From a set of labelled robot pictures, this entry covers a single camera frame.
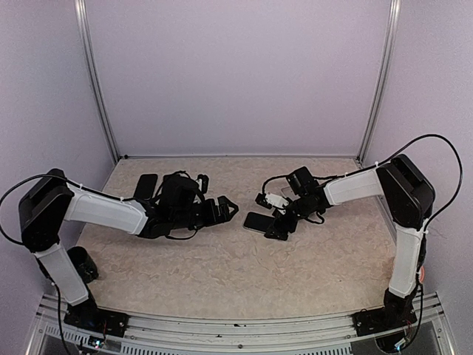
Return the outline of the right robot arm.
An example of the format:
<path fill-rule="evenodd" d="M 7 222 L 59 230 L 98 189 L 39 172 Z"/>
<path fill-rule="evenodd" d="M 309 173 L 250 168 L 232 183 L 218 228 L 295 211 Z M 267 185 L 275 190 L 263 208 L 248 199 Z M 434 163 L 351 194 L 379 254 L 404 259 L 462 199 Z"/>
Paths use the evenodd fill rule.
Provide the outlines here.
<path fill-rule="evenodd" d="M 421 235 L 399 228 L 394 238 L 376 197 L 331 209 L 323 225 L 302 221 L 287 241 L 288 255 L 274 255 L 285 307 L 282 317 L 332 314 L 380 306 L 386 291 L 394 298 L 378 312 L 378 322 L 394 328 L 406 317 L 401 301 L 415 294 L 415 262 Z"/>

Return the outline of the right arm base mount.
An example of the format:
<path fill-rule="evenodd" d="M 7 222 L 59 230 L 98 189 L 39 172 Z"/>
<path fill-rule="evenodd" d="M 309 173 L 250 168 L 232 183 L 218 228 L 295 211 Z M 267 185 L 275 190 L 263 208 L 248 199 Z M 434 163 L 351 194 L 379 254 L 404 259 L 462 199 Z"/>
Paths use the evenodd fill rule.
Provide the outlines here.
<path fill-rule="evenodd" d="M 358 337 L 376 334 L 417 322 L 412 301 L 417 288 L 406 297 L 394 295 L 389 289 L 384 292 L 384 304 L 380 308 L 362 309 L 351 315 Z"/>

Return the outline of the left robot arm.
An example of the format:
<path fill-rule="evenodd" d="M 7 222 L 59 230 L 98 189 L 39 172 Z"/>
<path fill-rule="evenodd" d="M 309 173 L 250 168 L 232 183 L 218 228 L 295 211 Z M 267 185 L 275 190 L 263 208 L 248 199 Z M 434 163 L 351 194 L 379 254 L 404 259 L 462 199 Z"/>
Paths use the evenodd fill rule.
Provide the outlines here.
<path fill-rule="evenodd" d="M 61 244 L 63 222 L 75 221 L 117 229 L 144 239 L 165 237 L 172 231 L 193 233 L 227 223 L 239 211 L 226 196 L 207 198 L 208 176 L 193 179 L 184 171 L 163 177 L 144 174 L 132 197 L 97 192 L 52 169 L 35 178 L 35 185 L 18 203 L 21 241 L 55 283 L 73 314 L 89 329 L 103 322 L 85 281 Z"/>

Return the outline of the black phone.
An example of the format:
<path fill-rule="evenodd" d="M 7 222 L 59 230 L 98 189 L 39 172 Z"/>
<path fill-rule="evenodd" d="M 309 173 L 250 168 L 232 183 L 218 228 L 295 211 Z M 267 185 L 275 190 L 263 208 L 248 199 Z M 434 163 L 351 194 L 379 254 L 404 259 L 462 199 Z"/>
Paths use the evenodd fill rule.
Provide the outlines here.
<path fill-rule="evenodd" d="M 157 181 L 157 174 L 151 173 L 141 175 L 135 187 L 133 198 L 137 200 L 152 199 L 156 189 Z"/>
<path fill-rule="evenodd" d="M 273 224 L 274 217 L 256 213 L 256 212 L 249 212 L 245 218 L 243 223 L 243 227 L 245 229 L 256 231 L 259 233 L 266 233 L 267 230 Z"/>

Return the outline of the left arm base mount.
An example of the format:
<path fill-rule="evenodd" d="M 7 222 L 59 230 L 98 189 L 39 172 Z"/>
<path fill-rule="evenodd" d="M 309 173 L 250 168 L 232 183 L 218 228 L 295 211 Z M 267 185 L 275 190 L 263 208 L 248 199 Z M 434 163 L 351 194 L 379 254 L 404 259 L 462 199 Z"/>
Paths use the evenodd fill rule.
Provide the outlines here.
<path fill-rule="evenodd" d="M 64 316 L 67 325 L 114 337 L 124 337 L 128 322 L 126 313 L 99 308 L 91 292 L 84 302 L 68 305 Z"/>

